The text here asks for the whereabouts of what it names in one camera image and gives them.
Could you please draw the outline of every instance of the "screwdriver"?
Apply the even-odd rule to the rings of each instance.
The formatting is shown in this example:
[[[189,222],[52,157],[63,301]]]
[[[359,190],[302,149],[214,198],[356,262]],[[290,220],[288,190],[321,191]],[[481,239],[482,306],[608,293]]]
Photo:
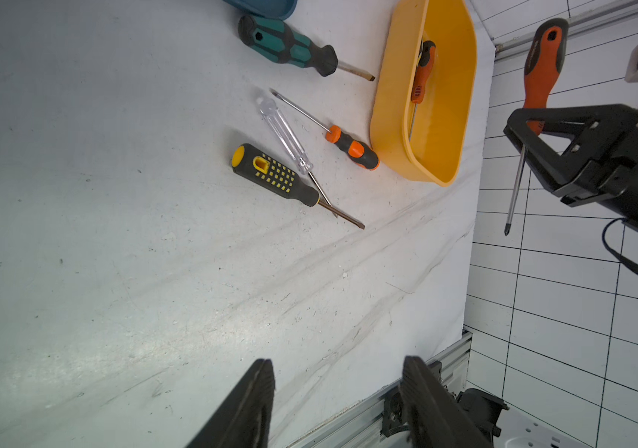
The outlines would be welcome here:
[[[376,79],[372,74],[337,59],[331,45],[319,48],[311,39],[281,20],[247,14],[239,19],[238,29],[239,38],[246,46],[272,62],[288,62],[299,68],[314,67],[322,76],[329,76],[339,68],[369,81]]]
[[[294,171],[249,143],[245,143],[234,151],[232,170],[282,198],[296,199],[309,207],[319,204],[358,228],[366,228],[361,221],[326,203],[319,193],[302,182]]]
[[[295,108],[297,111],[301,112],[306,118],[309,118],[311,121],[314,121],[316,124],[324,128],[326,131],[326,139],[331,143],[334,143],[339,149],[345,152],[352,162],[357,165],[363,166],[368,170],[375,170],[378,168],[378,155],[374,152],[373,149],[369,147],[366,143],[354,140],[352,136],[347,133],[342,132],[341,128],[337,125],[332,126],[331,128],[327,128],[321,121],[314,118],[309,112],[300,108],[296,103],[291,101],[290,99],[284,97],[278,91],[274,89],[270,89],[270,92],[279,98],[281,101],[284,101],[288,105]]]
[[[411,118],[411,128],[409,129],[409,140],[414,131],[414,120],[416,119],[416,109],[424,101],[426,94],[426,81],[429,80],[431,70],[434,68],[436,61],[436,44],[427,40],[421,45],[421,55],[419,56],[419,64],[416,67],[414,75],[414,85],[411,89],[411,102],[414,104],[414,114]]]
[[[568,21],[565,19],[550,19],[541,24],[533,36],[529,54],[526,57],[526,65],[523,67],[523,86],[526,90],[524,109],[545,109],[548,103],[548,95],[556,85],[558,75],[563,69],[563,61],[566,57],[566,39],[568,38]],[[529,128],[537,136],[543,131],[542,121],[529,121]],[[508,236],[511,231],[515,201],[518,198],[518,188],[523,177],[523,166],[526,164],[526,145],[521,148],[521,157],[518,159],[518,172],[513,182],[511,204],[508,206],[508,217],[505,221],[503,234]]]
[[[297,139],[294,131],[290,128],[287,119],[284,118],[284,114],[277,108],[277,103],[275,103],[273,99],[265,96],[260,97],[257,102],[260,105],[261,116],[264,117],[270,128],[275,131],[279,141],[282,142],[282,145],[287,150],[287,154],[292,158],[299,172],[309,176],[312,182],[314,182],[314,185],[317,186],[317,190],[319,190],[322,199],[331,205],[331,201],[329,201],[326,193],[324,193],[324,190],[312,173],[314,164],[309,161],[307,153],[304,151],[302,144],[299,143],[299,139]]]

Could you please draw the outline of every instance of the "green screwdriver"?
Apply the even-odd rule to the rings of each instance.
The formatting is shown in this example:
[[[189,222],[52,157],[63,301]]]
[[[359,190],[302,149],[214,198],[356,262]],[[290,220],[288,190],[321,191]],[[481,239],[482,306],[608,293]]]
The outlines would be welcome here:
[[[246,46],[278,64],[288,62],[300,68],[314,67],[322,76],[329,76],[339,68],[369,81],[376,79],[372,74],[337,59],[331,45],[319,48],[311,39],[281,20],[244,15],[239,19],[239,38]]]
[[[358,228],[365,228],[361,221],[326,203],[319,192],[305,184],[294,171],[249,143],[234,151],[232,170],[282,198],[296,199],[309,207],[319,204]]]

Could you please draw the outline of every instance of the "yellow screwdriver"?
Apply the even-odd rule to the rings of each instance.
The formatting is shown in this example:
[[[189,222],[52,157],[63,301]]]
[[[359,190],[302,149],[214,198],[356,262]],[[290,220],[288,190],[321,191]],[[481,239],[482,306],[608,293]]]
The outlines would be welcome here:
[[[319,196],[319,192],[302,182],[294,171],[249,143],[245,143],[234,151],[232,170],[282,198],[296,199],[309,207],[319,204],[358,228],[366,227],[361,221],[326,203]]]

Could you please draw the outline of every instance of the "yellow tray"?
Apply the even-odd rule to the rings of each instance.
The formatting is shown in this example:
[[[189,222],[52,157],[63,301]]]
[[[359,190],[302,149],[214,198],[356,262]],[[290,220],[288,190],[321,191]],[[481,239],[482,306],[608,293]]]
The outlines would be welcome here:
[[[436,62],[409,142],[411,89],[424,40],[436,44]],[[458,174],[475,74],[476,35],[462,0],[400,1],[369,130],[381,161],[410,181],[449,186]]]

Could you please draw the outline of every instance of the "white table surface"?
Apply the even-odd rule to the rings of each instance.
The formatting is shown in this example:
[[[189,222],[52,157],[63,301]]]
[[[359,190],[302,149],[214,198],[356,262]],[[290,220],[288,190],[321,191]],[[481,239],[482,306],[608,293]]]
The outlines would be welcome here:
[[[289,19],[378,76],[395,0]],[[238,175],[274,87],[362,139],[376,83],[272,64],[219,0],[0,0],[0,447],[181,447],[255,358],[284,446],[460,335],[493,47],[449,188],[365,171],[287,108],[360,230]]]

